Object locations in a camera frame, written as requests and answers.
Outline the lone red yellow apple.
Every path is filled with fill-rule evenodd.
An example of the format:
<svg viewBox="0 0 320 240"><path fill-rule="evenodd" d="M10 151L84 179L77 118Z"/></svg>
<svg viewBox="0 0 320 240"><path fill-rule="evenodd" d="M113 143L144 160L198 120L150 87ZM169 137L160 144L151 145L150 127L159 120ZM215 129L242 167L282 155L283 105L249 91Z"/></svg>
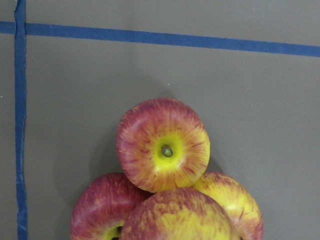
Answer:
<svg viewBox="0 0 320 240"><path fill-rule="evenodd" d="M223 208L192 188L159 192L140 203L125 221L121 240L238 240Z"/></svg>

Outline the top red yellow apple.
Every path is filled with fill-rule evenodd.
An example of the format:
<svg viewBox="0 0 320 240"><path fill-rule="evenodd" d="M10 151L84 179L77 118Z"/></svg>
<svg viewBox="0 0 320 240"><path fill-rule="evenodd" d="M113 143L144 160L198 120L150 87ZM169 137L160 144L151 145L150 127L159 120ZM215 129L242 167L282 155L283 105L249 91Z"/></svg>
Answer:
<svg viewBox="0 0 320 240"><path fill-rule="evenodd" d="M151 193L194 184L207 170L210 146L200 117L173 98L139 103L122 116L116 131L124 174Z"/></svg>

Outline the brown paper table cover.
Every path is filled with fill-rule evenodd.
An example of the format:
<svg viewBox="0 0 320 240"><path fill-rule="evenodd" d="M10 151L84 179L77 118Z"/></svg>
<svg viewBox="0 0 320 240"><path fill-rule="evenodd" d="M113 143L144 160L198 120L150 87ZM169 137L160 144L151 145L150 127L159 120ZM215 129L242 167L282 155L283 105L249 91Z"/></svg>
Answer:
<svg viewBox="0 0 320 240"><path fill-rule="evenodd" d="M267 240L320 237L317 0L27 0L0 3L0 237L67 240L91 180L120 171L115 135L137 103L191 106L209 169L257 200Z"/></svg>

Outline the right red apple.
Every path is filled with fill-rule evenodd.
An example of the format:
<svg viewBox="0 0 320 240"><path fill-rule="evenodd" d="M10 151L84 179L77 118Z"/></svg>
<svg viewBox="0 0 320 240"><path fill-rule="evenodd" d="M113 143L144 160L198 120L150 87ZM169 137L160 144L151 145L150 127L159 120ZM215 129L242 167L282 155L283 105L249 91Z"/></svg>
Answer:
<svg viewBox="0 0 320 240"><path fill-rule="evenodd" d="M70 238L118 240L132 210L152 195L133 185L124 173L107 173L96 178L72 210Z"/></svg>

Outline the left yellow red apple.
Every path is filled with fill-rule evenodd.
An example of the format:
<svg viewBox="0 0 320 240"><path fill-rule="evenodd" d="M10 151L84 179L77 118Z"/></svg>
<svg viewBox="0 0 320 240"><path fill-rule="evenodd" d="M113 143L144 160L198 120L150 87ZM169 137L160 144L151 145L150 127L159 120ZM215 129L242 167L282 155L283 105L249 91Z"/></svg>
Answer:
<svg viewBox="0 0 320 240"><path fill-rule="evenodd" d="M264 221L258 203L233 177L207 171L192 188L213 198L224 209L241 240L264 238Z"/></svg>

